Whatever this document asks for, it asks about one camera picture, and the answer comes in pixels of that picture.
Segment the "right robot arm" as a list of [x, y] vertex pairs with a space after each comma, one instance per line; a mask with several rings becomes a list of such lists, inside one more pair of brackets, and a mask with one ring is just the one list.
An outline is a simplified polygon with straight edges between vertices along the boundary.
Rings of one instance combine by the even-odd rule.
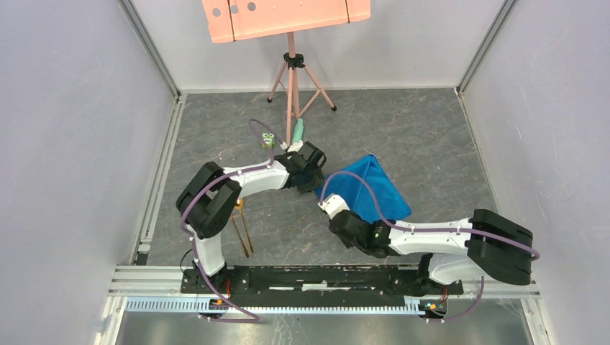
[[329, 230], [348, 248], [376, 258], [420, 253], [424, 269], [416, 272], [415, 282], [424, 293], [479, 277], [528, 285], [532, 262], [540, 258], [530, 230], [487, 209], [447, 223], [369, 223], [348, 209], [328, 216]]

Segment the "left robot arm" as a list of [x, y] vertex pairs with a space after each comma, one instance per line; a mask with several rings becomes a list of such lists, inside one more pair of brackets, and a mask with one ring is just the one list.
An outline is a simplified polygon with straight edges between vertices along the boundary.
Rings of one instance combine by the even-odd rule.
[[226, 283], [221, 231], [239, 199], [267, 190], [295, 188], [309, 193], [324, 184], [326, 155], [307, 141], [257, 165], [220, 167], [205, 163], [176, 201], [181, 229], [191, 237], [198, 282], [209, 293]]

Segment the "mint green flashlight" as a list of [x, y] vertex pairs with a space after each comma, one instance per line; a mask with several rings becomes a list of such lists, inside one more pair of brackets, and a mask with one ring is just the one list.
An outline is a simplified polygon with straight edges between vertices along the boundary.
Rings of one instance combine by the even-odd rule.
[[304, 135], [304, 121], [302, 118], [297, 119], [296, 125], [293, 130], [292, 142], [296, 143], [301, 141]]

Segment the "green owl toy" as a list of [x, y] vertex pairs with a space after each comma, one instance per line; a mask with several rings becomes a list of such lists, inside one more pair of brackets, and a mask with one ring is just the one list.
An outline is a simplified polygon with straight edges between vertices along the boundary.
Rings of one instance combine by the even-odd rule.
[[264, 150], [273, 150], [276, 145], [276, 136], [270, 132], [263, 132], [261, 134], [260, 146]]

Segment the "gold spoon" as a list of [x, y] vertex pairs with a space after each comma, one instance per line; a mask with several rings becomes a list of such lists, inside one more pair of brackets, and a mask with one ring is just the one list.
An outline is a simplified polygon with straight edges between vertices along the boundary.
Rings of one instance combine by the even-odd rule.
[[245, 236], [246, 236], [247, 245], [248, 245], [248, 250], [247, 250], [248, 253], [246, 254], [246, 257], [249, 257], [250, 254], [254, 253], [254, 249], [253, 249], [252, 241], [251, 241], [250, 234], [249, 234], [249, 231], [247, 228], [247, 224], [245, 221], [245, 215], [244, 215], [244, 211], [243, 211], [244, 206], [245, 206], [245, 200], [243, 198], [239, 198], [235, 204], [235, 208], [239, 212], [239, 215], [240, 215], [240, 218], [242, 220], [242, 224], [243, 224], [243, 227], [245, 230]]

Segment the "gold fork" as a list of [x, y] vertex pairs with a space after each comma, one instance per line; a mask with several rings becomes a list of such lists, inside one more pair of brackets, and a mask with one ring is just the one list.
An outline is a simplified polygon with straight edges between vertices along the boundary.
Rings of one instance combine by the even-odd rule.
[[249, 254], [249, 252], [248, 252], [248, 250], [247, 250], [247, 248], [246, 248], [246, 246], [245, 246], [245, 243], [244, 243], [243, 238], [242, 238], [242, 236], [241, 236], [241, 234], [240, 234], [240, 231], [239, 231], [239, 229], [238, 229], [238, 227], [237, 227], [237, 223], [236, 223], [236, 221], [235, 221], [234, 216], [233, 216], [233, 215], [231, 215], [231, 218], [230, 218], [230, 219], [231, 219], [231, 221], [232, 221], [232, 223], [233, 223], [233, 225], [234, 225], [234, 228], [235, 228], [235, 231], [236, 231], [236, 233], [237, 233], [237, 237], [238, 237], [238, 239], [239, 239], [239, 241], [240, 241], [240, 244], [241, 244], [241, 247], [242, 247], [242, 251], [243, 251], [243, 253], [244, 253], [244, 256], [245, 256], [246, 258], [249, 258], [249, 257], [250, 257], [250, 254]]

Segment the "pink music stand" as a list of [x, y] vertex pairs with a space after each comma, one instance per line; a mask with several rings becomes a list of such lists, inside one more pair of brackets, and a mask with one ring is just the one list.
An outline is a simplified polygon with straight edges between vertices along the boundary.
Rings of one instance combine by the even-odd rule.
[[[295, 1], [202, 1], [213, 43], [228, 43], [285, 34], [288, 51], [283, 55], [281, 70], [271, 88], [267, 102], [271, 103], [284, 75], [288, 76], [285, 92], [286, 149], [296, 133], [293, 119], [299, 120], [311, 104], [322, 96], [332, 111], [337, 106], [317, 80], [304, 56], [296, 51], [295, 34], [339, 24], [369, 19], [371, 2], [366, 0], [295, 0]], [[315, 93], [306, 105], [299, 100], [298, 71], [304, 70], [315, 86]]]

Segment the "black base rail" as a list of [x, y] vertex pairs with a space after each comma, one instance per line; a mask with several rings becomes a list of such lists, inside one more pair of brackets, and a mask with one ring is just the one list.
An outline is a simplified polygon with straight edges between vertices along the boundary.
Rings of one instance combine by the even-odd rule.
[[405, 297], [462, 295], [461, 283], [442, 285], [413, 266], [309, 265], [234, 266], [205, 283], [201, 273], [186, 269], [184, 294], [210, 294], [217, 289], [236, 305], [246, 307], [390, 307]]

